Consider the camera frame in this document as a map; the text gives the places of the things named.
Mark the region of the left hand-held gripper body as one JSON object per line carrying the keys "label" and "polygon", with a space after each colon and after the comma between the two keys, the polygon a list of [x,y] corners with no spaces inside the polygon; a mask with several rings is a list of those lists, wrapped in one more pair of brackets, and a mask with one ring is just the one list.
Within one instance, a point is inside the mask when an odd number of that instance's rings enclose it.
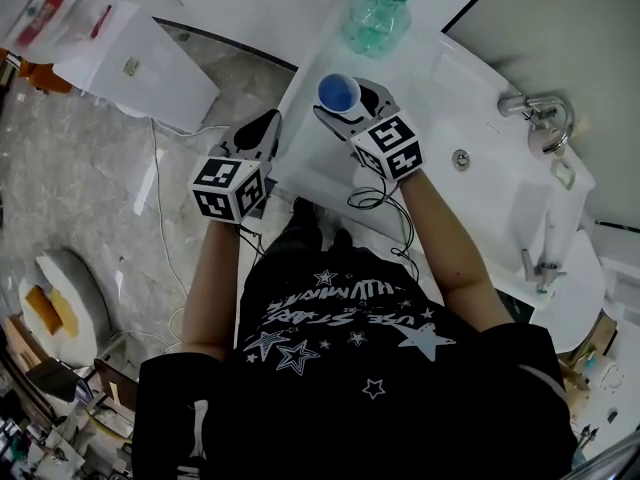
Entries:
{"label": "left hand-held gripper body", "polygon": [[211,220],[241,224],[261,218],[275,182],[269,178],[273,153],[234,150],[229,142],[200,156],[189,178],[189,190],[200,213]]}

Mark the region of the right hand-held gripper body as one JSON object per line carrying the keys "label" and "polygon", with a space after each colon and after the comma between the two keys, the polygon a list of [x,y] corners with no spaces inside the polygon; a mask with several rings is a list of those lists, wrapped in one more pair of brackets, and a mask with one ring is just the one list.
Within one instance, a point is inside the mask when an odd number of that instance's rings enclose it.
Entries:
{"label": "right hand-held gripper body", "polygon": [[421,135],[407,111],[399,111],[350,139],[363,166],[386,181],[399,181],[424,164]]}

